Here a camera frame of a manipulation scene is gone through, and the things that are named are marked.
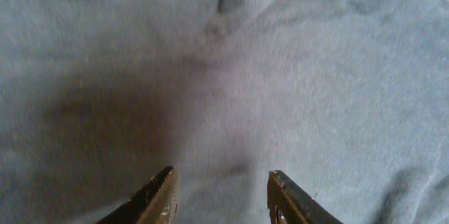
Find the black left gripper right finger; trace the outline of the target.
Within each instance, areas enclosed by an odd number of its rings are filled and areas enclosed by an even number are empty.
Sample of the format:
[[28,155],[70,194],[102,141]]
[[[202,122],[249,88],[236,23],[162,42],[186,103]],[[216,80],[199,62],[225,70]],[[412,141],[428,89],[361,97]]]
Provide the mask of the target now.
[[342,224],[280,170],[269,172],[267,207],[271,224]]

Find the dark navy t-shirt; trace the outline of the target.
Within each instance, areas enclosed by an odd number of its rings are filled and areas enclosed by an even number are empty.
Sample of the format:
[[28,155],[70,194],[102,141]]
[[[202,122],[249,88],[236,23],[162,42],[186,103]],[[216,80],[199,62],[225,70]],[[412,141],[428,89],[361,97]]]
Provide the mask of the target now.
[[94,223],[166,166],[179,223],[448,222],[448,0],[1,0],[1,222]]

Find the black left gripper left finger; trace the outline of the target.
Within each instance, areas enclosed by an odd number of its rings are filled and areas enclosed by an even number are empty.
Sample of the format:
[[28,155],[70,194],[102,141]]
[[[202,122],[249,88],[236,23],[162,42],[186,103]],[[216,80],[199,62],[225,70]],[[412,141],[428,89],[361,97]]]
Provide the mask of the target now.
[[167,166],[97,224],[173,224],[178,209],[178,172]]

